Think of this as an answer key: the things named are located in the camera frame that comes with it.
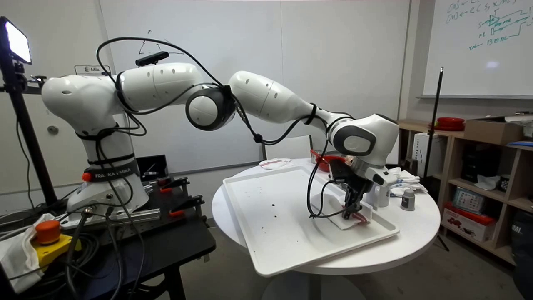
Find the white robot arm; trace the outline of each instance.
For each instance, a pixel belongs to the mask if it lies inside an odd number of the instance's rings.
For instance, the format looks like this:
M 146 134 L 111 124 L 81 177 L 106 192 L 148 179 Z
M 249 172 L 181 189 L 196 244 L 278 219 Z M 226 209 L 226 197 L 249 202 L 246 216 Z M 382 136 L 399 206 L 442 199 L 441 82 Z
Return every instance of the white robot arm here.
M 384 159 L 396 141 L 397 127 L 384 117 L 352 121 L 342 114 L 331 114 L 249 72 L 236 72 L 228 87 L 201 86 L 198 71 L 188 64 L 131 69 L 114 77 L 114 82 L 118 87 L 106 77 L 69 76 L 49 79 L 43 86 L 44 106 L 74 129 L 89 164 L 83 189 L 68 199 L 68 211 L 118 204 L 109 192 L 109 181 L 126 202 L 126 211 L 139 209 L 148 197 L 134 174 L 133 147 L 126 134 L 116 131 L 111 116 L 184 102 L 188 121 L 203 131 L 221 127 L 234 112 L 234 99 L 244 112 L 274 124 L 314 116 L 324 122 L 332 147 L 357 159 L 352 171 L 364 182 L 357 194 L 366 192 L 371 182 L 386 182 Z

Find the yellow object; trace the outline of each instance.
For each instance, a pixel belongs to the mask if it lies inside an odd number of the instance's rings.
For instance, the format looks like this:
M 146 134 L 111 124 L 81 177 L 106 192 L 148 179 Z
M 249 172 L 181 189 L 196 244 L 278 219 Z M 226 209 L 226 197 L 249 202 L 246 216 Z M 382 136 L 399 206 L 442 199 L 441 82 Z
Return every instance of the yellow object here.
M 43 269 L 49 266 L 54 259 L 58 259 L 61 254 L 68 251 L 68 246 L 71 242 L 69 236 L 59 236 L 59 241 L 49 246 L 39 246 L 33 244 L 33 249 L 36 252 L 38 266 Z

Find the round white table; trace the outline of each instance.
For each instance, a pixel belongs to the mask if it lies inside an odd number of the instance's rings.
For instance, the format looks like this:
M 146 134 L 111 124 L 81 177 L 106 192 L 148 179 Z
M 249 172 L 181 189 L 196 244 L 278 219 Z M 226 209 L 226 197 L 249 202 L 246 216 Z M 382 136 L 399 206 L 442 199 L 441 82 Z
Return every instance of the round white table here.
M 291 161 L 283 167 L 307 167 L 309 164 L 311 162 L 307 159 L 299 159 Z M 264 171 L 263 167 L 251 167 L 244 172 L 236 174 L 234 177 L 254 176 L 261 172 L 268 171 Z M 391 197 L 389 206 L 379 209 L 381 217 L 399 229 L 396 237 L 336 256 L 334 259 L 311 262 L 294 271 L 311 276 L 357 276 L 392 269 L 407 261 L 412 261 L 434 239 L 439 229 L 439 211 L 429 196 L 416 196 L 414 212 L 399 209 L 399 202 L 399 197 Z M 246 247 L 246 242 L 239 232 L 238 222 L 233 217 L 221 187 L 213 197 L 211 214 L 216 226 L 224 236 L 228 236 L 233 242 Z

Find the white tray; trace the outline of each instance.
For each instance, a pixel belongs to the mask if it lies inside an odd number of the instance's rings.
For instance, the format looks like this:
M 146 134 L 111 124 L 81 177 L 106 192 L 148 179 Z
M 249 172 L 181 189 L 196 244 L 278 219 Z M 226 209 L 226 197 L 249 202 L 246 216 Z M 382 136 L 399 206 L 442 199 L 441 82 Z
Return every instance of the white tray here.
M 397 229 L 377 212 L 362 209 L 367 226 L 341 231 L 326 219 L 309 219 L 306 184 L 309 171 L 288 167 L 223 181 L 223 192 L 246 241 L 254 271 L 269 277 L 298 266 L 392 237 Z M 311 197 L 322 182 L 314 177 Z M 327 186 L 327 197 L 342 202 L 344 192 Z

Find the white board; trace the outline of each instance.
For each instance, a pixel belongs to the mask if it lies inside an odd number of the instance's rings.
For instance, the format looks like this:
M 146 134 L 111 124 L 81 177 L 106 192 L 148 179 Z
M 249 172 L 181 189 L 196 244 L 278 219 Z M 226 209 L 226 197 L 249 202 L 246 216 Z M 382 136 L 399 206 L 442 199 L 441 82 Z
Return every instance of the white board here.
M 352 117 L 379 112 L 396 119 L 407 0 L 99 4 L 108 37 L 173 42 L 221 82 L 248 71 L 327 111 Z M 141 44 L 113 47 L 113 66 L 116 71 L 131 69 L 139 52 L 158 51 Z M 173 52 L 166 62 L 188 61 Z M 273 139 L 286 129 L 256 121 L 253 126 Z M 153 137 L 134 139 L 136 154 L 166 154 L 169 172 L 259 161 L 259 147 L 238 119 L 218 132 L 203 134 L 186 122 L 183 109 L 171 109 L 151 117 L 148 132 Z M 296 132 L 316 136 L 309 129 Z
M 434 0 L 422 96 L 533 99 L 533 0 Z
M 276 276 L 397 234 L 392 224 L 367 207 L 361 214 L 369 224 L 346 231 L 327 219 L 309 219 L 304 206 L 307 177 L 307 169 L 288 167 L 223 181 L 223 192 L 259 276 Z M 317 201 L 322 184 L 314 177 L 311 199 Z M 324 196 L 341 207 L 344 192 L 337 187 L 327 186 Z

